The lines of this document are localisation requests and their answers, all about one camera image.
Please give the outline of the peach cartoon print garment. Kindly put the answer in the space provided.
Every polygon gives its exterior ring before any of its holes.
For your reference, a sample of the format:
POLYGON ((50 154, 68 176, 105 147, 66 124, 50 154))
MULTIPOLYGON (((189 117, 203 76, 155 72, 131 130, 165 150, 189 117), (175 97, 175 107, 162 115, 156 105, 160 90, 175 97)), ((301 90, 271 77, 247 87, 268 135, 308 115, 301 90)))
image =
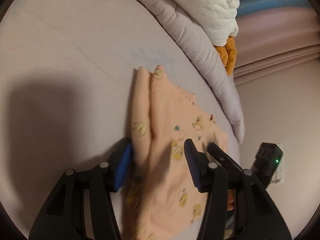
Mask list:
POLYGON ((164 68, 137 70, 131 105, 135 172, 126 197, 129 239, 171 239, 200 221, 207 195, 194 186, 184 155, 191 139, 226 151, 228 135, 196 96, 171 83, 164 68))

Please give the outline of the pink curtain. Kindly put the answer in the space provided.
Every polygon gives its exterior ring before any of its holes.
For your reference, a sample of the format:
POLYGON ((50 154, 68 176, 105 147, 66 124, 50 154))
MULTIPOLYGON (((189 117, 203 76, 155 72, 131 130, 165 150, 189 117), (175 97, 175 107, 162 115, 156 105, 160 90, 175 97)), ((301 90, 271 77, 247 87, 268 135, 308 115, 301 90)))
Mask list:
POLYGON ((319 17, 312 8, 286 7, 238 18, 234 83, 319 58, 319 17))

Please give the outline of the lilac folded duvet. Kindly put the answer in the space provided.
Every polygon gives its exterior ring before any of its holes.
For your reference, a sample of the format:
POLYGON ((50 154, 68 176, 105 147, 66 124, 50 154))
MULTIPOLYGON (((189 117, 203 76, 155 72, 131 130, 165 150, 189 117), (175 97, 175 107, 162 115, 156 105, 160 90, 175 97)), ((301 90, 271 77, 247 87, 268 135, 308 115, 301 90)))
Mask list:
POLYGON ((241 144, 245 124, 239 94, 204 30, 174 0, 137 1, 156 18, 210 85, 241 144))

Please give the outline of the white plush goose body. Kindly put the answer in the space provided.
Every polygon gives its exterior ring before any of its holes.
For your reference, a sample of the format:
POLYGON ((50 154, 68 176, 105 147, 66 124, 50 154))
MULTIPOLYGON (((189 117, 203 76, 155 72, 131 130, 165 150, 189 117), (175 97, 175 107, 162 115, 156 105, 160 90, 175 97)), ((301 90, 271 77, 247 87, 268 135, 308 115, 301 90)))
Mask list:
POLYGON ((238 34, 239 0, 173 0, 204 30, 214 46, 225 46, 238 34))

